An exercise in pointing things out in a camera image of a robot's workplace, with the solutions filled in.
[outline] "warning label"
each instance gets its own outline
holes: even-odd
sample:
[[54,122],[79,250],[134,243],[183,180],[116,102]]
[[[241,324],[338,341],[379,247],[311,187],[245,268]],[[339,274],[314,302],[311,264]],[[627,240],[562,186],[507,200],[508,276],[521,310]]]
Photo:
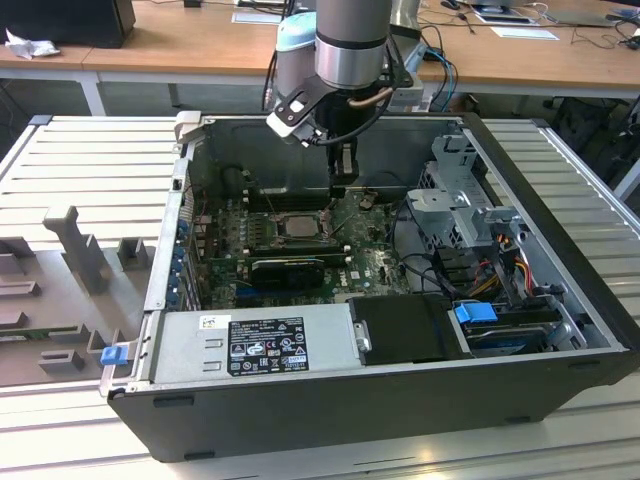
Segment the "warning label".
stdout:
[[302,317],[229,322],[227,372],[238,377],[309,370]]

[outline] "wooden desk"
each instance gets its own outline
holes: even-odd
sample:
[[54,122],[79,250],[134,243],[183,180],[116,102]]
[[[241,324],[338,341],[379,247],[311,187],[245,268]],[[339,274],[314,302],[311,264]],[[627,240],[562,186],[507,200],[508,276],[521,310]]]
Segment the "wooden desk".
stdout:
[[[551,0],[547,3],[552,9],[580,8],[601,12],[603,16],[611,13],[610,8],[615,6],[597,0]],[[452,13],[451,10],[441,7],[439,3],[432,9],[443,13],[423,10],[420,23],[452,22],[452,25],[438,28],[442,33],[447,58],[458,68],[459,82],[464,90],[497,93],[507,87],[503,93],[511,93],[508,90],[521,93],[521,88],[525,87],[532,89],[532,93],[536,89],[550,89],[557,91],[555,95],[566,95],[563,92],[567,90],[584,89],[581,96],[596,97],[612,96],[612,92],[624,95],[626,91],[630,98],[640,93],[640,52],[624,46],[611,50],[600,49],[586,41],[572,44],[573,27],[554,28],[547,21],[540,23],[547,25],[545,28],[560,40],[501,38],[491,28],[481,24],[475,15],[467,13],[476,32],[474,35],[462,20],[447,15]],[[621,29],[627,34],[634,31],[631,25],[624,25]],[[606,41],[601,35],[617,36],[611,28],[579,28],[578,33],[602,45],[606,45]],[[425,30],[425,35],[432,45],[438,45],[433,29]],[[423,80],[439,80],[442,78],[442,68],[439,64],[424,63],[419,75]]]
[[[440,25],[447,57],[459,72],[458,91],[635,98],[640,93],[640,52],[623,46],[604,50],[587,42],[571,44],[573,28],[548,30],[559,41],[500,38],[472,14],[476,35],[439,2],[421,11],[421,21]],[[605,14],[615,4],[598,0],[549,0],[552,7],[587,9]],[[122,49],[67,47],[63,55],[26,61],[0,49],[0,77],[78,81],[94,115],[106,114],[102,82],[261,85],[275,45],[275,25],[231,23],[231,5],[205,4],[185,9],[181,2],[162,5],[134,0],[136,25]],[[625,26],[631,33],[633,28]],[[581,28],[603,43],[612,29]],[[433,29],[425,30],[437,45]],[[419,69],[429,94],[443,78],[442,67],[425,63]]]
[[43,70],[82,70],[82,61],[91,47],[58,47],[61,54],[50,57],[34,57],[33,60],[16,57],[8,48],[0,48],[0,71],[3,68],[28,68]]
[[231,23],[231,5],[184,8],[134,1],[136,24],[119,50],[93,49],[88,70],[254,75],[267,72],[276,25]]

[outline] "black computer case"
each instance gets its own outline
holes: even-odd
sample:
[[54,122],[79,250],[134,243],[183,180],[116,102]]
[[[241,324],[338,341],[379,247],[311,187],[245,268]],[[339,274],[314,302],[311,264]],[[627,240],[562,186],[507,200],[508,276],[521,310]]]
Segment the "black computer case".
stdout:
[[131,0],[0,0],[5,29],[29,40],[120,48],[136,21]]

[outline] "floor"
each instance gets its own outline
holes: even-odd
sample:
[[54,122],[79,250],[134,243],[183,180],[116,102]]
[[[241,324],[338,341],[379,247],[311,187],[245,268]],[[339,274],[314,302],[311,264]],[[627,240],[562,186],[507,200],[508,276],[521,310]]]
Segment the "floor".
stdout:
[[[28,120],[37,114],[89,115],[89,109],[80,86],[75,82],[39,80],[11,80],[3,83],[6,94],[0,92],[0,158],[4,157],[13,141],[24,129]],[[194,109],[207,113],[256,113],[260,111],[259,86],[229,85],[179,85],[182,109]],[[163,84],[106,83],[103,84],[105,105],[112,115],[120,116],[171,116],[180,109],[173,108],[169,90]],[[513,118],[511,111],[517,102],[513,95],[475,95],[479,101],[480,115],[484,118]],[[522,118],[542,118],[551,122],[555,110],[543,106],[543,97],[531,97]],[[624,108],[614,116],[622,117]],[[597,153],[607,138],[606,132],[598,132],[582,154],[583,159],[598,174],[606,171],[607,160]],[[640,206],[640,195],[634,195],[630,205]]]

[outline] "crumpled paper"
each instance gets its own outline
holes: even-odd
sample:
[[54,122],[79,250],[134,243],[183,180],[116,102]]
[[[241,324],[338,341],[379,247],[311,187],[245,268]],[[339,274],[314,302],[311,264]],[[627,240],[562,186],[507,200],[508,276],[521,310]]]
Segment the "crumpled paper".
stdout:
[[5,31],[8,41],[4,42],[4,46],[11,50],[16,57],[31,60],[33,57],[45,57],[60,53],[60,50],[49,40],[26,40],[13,35],[8,29]]

